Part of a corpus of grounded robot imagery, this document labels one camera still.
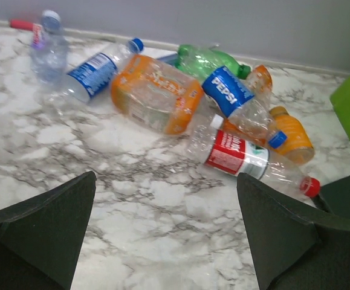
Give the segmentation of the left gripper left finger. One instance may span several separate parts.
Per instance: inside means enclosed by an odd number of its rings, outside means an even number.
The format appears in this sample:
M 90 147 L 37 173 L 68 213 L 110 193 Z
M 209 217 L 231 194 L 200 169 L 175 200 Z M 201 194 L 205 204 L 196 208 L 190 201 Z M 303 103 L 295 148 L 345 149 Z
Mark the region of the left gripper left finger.
M 0 289 L 70 289 L 95 192 L 89 171 L 0 210 Z

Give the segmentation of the nongfu red label bottle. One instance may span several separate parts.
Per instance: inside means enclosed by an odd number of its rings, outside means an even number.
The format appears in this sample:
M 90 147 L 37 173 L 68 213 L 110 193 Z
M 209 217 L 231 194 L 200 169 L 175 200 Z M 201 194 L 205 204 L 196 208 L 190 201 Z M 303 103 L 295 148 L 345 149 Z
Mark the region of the nongfu red label bottle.
M 232 176 L 246 173 L 291 197 L 314 198 L 320 193 L 318 179 L 303 173 L 288 158 L 222 130 L 223 122 L 220 115 L 214 114 L 194 126 L 187 144 L 192 159 Z

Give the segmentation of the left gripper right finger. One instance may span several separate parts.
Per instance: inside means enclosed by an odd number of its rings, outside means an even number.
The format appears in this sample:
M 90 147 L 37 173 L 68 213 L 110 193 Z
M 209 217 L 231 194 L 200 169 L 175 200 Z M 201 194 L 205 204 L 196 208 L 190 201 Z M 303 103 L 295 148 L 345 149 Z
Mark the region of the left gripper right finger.
M 350 219 L 244 173 L 237 193 L 260 289 L 350 289 Z

